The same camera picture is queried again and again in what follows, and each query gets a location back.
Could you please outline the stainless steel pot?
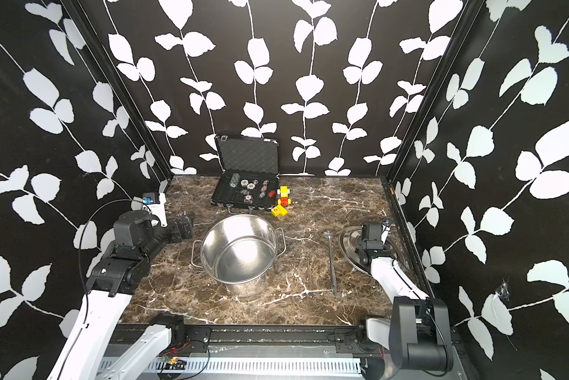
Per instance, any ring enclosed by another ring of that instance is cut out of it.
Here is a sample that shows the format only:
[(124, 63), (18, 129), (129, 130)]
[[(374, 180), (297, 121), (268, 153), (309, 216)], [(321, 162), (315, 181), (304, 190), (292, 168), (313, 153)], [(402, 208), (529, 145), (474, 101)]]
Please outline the stainless steel pot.
[(252, 299), (270, 285), (285, 232), (257, 215), (231, 215), (193, 242), (191, 265), (203, 269), (234, 297)]

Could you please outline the long metal spoon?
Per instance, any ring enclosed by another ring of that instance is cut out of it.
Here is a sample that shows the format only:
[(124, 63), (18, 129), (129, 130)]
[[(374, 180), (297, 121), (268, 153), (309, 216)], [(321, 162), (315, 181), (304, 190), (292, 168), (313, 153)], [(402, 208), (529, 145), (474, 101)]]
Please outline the long metal spoon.
[(330, 256), (330, 282), (331, 282), (331, 289), (332, 293), (335, 298), (339, 296), (338, 294), (338, 283), (337, 283), (337, 276), (335, 271), (335, 253), (333, 247), (333, 237), (335, 233), (333, 231), (324, 231), (322, 235), (327, 239), (328, 247), (329, 247), (329, 256)]

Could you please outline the steel pot lid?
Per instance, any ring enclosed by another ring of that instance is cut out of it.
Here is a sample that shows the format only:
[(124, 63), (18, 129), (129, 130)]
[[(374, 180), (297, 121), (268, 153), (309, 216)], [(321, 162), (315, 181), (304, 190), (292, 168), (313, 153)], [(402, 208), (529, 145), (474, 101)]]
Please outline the steel pot lid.
[(338, 245), (355, 269), (365, 275), (371, 275), (371, 260), (378, 257), (389, 257), (401, 264), (403, 269), (408, 269), (406, 259), (402, 251), (388, 237), (382, 250), (370, 250), (366, 248), (367, 240), (362, 237), (362, 226), (348, 226), (338, 237)]

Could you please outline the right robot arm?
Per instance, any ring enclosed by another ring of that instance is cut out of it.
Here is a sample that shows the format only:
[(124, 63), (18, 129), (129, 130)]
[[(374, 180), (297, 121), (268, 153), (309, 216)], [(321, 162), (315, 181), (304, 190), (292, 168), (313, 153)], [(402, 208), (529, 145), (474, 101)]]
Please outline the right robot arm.
[(387, 241), (386, 222), (364, 223), (354, 243), (359, 265), (383, 288), (392, 303), (391, 318), (369, 318), (369, 340), (387, 349), (395, 367), (443, 377), (454, 365), (447, 305), (420, 290), (402, 270)]

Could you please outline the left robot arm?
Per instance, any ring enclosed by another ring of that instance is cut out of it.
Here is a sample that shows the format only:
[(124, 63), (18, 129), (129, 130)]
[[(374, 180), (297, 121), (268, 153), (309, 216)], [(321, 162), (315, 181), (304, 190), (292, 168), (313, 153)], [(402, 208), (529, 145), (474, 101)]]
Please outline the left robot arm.
[(150, 273), (153, 259), (166, 245), (192, 238), (192, 228), (189, 215), (166, 225), (145, 210), (118, 218), (107, 255), (84, 281), (80, 313), (49, 374), (51, 379), (136, 379), (159, 355), (188, 343), (183, 318), (165, 313), (106, 370), (99, 369), (118, 321)]

